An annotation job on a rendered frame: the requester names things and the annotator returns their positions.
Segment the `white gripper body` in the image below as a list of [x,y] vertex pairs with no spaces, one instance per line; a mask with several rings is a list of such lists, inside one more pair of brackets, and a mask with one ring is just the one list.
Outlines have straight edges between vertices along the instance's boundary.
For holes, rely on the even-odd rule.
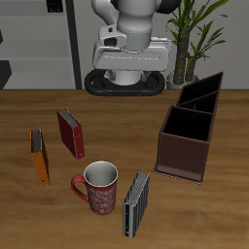
[[95,69],[128,71],[164,71],[172,43],[167,38],[152,37],[150,46],[141,53],[120,48],[94,45],[92,64]]

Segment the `grey shelf unit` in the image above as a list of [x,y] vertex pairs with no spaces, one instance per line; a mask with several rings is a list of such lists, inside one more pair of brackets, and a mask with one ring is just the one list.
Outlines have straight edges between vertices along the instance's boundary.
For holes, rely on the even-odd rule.
[[80,89],[74,0],[0,0],[0,89]]

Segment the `black white striped book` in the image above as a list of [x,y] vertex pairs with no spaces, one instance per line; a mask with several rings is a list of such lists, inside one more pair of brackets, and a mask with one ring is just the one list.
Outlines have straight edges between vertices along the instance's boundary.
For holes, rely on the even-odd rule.
[[124,198],[124,235],[135,237],[148,204],[150,175],[137,171]]

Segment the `dark brown desk caddy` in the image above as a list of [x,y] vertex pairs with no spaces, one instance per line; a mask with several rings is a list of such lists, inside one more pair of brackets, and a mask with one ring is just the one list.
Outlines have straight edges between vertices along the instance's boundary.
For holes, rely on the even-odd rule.
[[223,72],[182,88],[159,133],[155,173],[202,184]]

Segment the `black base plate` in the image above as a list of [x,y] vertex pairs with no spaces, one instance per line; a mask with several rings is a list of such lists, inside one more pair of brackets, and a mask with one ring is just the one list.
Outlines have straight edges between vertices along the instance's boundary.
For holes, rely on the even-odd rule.
[[164,76],[153,71],[143,82],[130,86],[119,86],[104,77],[105,70],[94,69],[85,77],[85,88],[88,93],[96,96],[154,96],[164,90]]

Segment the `orange book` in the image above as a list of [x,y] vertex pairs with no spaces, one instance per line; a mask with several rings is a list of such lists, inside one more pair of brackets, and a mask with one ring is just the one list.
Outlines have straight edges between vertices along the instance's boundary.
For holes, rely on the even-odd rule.
[[41,128],[30,130],[30,152],[36,169],[39,185],[49,185],[49,162]]

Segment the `green pot plant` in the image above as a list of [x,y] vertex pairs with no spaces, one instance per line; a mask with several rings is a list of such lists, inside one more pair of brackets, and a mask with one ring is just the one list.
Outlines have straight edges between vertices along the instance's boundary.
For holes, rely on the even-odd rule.
[[212,47],[224,44],[225,40],[219,40],[223,27],[217,29],[210,37],[208,32],[213,20],[199,26],[199,24],[218,8],[224,6],[229,0],[211,0],[201,6],[199,10],[195,8],[196,0],[183,0],[177,8],[178,13],[173,13],[174,18],[167,24],[172,23],[176,28],[171,30],[174,38],[173,44],[177,48],[175,69],[168,75],[167,85],[172,89],[181,89],[185,85],[194,81],[194,71],[196,62],[200,59],[208,58],[206,52]]

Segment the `red book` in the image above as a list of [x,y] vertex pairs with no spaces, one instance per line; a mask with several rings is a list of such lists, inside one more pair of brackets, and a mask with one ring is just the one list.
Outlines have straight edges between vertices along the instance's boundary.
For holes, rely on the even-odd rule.
[[85,156],[81,124],[67,110],[57,111],[61,140],[77,159]]

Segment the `red patterned mug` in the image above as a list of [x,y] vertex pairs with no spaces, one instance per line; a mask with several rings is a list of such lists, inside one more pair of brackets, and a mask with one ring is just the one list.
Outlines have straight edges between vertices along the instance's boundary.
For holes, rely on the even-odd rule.
[[[110,214],[116,205],[118,169],[108,161],[95,161],[89,164],[82,176],[71,180],[72,191],[89,203],[90,209],[97,215]],[[88,193],[82,193],[75,184],[84,183]]]

